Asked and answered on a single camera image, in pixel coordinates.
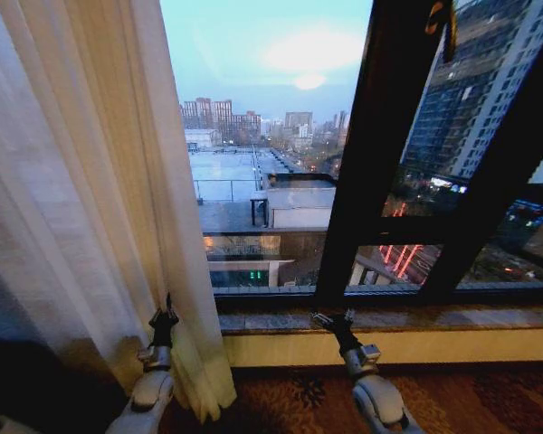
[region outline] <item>red neon light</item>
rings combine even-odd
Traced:
[[[400,252],[400,256],[398,257],[398,261],[396,262],[395,267],[392,269],[393,271],[397,271],[398,267],[400,267],[400,262],[402,261],[402,258],[405,256],[406,249],[408,249],[408,246],[404,246],[402,251]]]
[[[387,264],[388,260],[390,259],[390,252],[392,251],[392,246],[388,247],[388,252],[386,253],[386,256],[384,257],[384,263]]]
[[[400,272],[398,273],[398,278],[402,278],[403,274],[405,274],[406,268],[408,267],[408,264],[410,264],[413,260],[413,256],[418,250],[419,247],[423,247],[421,244],[415,244],[413,249],[410,251],[410,254],[408,255],[408,258],[406,258],[405,264],[400,269]]]

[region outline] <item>window handle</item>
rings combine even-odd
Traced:
[[[454,2],[449,1],[448,3],[449,16],[444,26],[444,63],[454,59],[454,52],[456,51],[456,13],[454,12]]]
[[[453,0],[434,3],[431,13],[428,15],[424,32],[433,35],[439,25],[442,26],[443,24],[445,24],[443,59],[445,63],[448,63],[454,58],[454,51],[456,50],[456,13],[454,12]]]

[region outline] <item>marble window sill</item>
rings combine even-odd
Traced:
[[[325,333],[305,308],[275,313],[261,309],[220,311],[224,335]],[[543,328],[542,306],[457,305],[430,307],[357,308],[356,332],[453,331]]]

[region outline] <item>glass pane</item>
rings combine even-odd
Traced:
[[[316,283],[371,4],[255,6],[161,2],[212,283],[240,293]]]
[[[454,59],[437,53],[385,216],[454,209],[543,44],[543,0],[460,4]]]
[[[462,281],[543,281],[543,203],[516,201]]]
[[[462,282],[543,282],[543,160]]]
[[[422,244],[361,246],[350,285],[422,285],[442,248]]]

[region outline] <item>yellow wall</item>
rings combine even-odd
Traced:
[[[543,329],[381,332],[357,334],[376,344],[380,363],[543,361]],[[228,335],[231,366],[342,364],[332,335]]]

